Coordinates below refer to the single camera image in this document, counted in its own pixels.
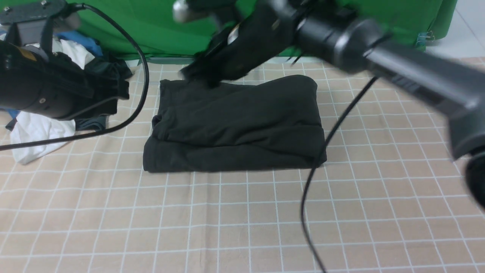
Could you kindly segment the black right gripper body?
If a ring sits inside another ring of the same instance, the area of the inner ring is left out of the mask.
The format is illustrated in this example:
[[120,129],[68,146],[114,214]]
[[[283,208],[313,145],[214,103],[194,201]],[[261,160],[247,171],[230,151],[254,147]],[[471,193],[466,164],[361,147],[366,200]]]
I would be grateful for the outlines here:
[[244,17],[235,0],[180,0],[179,22],[212,18],[217,32],[206,50],[180,73],[187,81],[243,78],[251,70],[293,45],[298,24],[314,6],[313,0],[257,0]]

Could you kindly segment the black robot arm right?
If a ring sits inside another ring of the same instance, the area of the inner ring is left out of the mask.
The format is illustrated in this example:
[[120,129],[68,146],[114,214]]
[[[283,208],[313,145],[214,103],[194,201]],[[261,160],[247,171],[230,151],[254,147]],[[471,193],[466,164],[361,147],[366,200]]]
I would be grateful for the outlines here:
[[238,80],[294,47],[348,74],[369,71],[447,118],[453,159],[471,157],[469,193],[484,206],[485,76],[390,39],[371,18],[334,0],[257,0],[244,17],[235,0],[177,0],[173,19],[211,17],[218,31],[181,73],[208,83]]

